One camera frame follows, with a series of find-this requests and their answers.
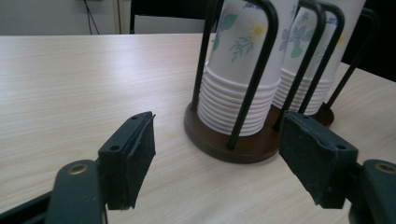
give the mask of wooden base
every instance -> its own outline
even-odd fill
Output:
[[[324,109],[312,116],[325,126],[330,126],[334,116],[330,109]],[[239,137],[235,149],[226,147],[230,136],[213,131],[204,125],[196,111],[189,104],[185,111],[184,127],[190,140],[206,154],[221,161],[233,163],[254,163],[274,156],[279,148],[280,133],[273,129],[280,110],[274,106],[267,115],[262,129],[251,136]]]

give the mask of stack of paper cups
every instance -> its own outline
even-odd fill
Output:
[[[280,82],[280,67],[298,0],[271,1],[278,15],[276,42],[247,113],[240,136],[262,128]],[[262,50],[268,20],[260,8],[243,0],[224,2],[205,72],[198,116],[209,128],[231,134]]]
[[[304,112],[306,115],[313,115],[318,112],[327,96],[327,93],[334,83],[335,73],[344,55],[347,43],[352,35],[365,1],[323,0],[323,2],[334,4],[343,11],[345,16],[345,26],[332,57],[330,58],[308,107]],[[290,110],[292,111],[297,111],[300,108],[309,84],[318,69],[318,65],[337,26],[337,19],[331,12],[326,12],[326,18],[326,27],[323,36],[320,39],[314,57],[306,70],[300,88],[297,90],[294,100],[291,103]],[[273,104],[278,108],[281,108],[285,102],[292,81],[295,78],[311,37],[315,31],[316,24],[317,18],[315,13],[302,7],[290,29],[289,45],[286,50],[285,59],[281,69],[281,82],[273,102]]]

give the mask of wooden table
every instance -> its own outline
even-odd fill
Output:
[[[126,119],[150,110],[157,155],[136,209],[108,212],[110,223],[348,223],[349,203],[315,206],[280,156],[232,164],[190,141],[183,116],[201,37],[0,37],[0,212],[51,190],[61,167],[95,160]],[[358,70],[332,107],[331,129],[359,162],[396,162],[395,87]]]

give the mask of round wooden base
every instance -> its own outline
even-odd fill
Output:
[[[312,116],[325,126],[330,126],[334,119],[330,109],[324,109]],[[280,132],[273,129],[280,110],[274,106],[267,115],[262,129],[251,136],[239,137],[235,149],[226,147],[230,136],[213,131],[204,125],[191,105],[186,108],[184,127],[190,140],[203,152],[219,159],[234,163],[254,163],[264,161],[274,156],[279,148]]]

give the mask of table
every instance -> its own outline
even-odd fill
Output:
[[[157,155],[136,209],[109,211],[110,223],[348,223],[349,203],[315,206],[280,156],[232,164],[190,141],[183,116],[201,38],[1,36],[0,212],[48,192],[60,168],[95,160],[126,119],[152,111]],[[332,107],[331,130],[359,162],[396,162],[395,87],[357,70]]]

